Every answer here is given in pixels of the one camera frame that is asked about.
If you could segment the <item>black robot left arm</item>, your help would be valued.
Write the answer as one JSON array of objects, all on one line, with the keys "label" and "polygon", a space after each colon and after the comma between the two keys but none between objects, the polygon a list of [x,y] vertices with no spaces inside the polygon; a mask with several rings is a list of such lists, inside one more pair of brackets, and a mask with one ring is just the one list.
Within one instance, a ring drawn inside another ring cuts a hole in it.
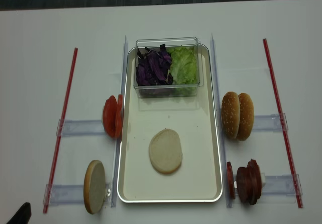
[{"label": "black robot left arm", "polygon": [[31,216],[31,204],[25,202],[7,222],[7,224],[28,224]]}]

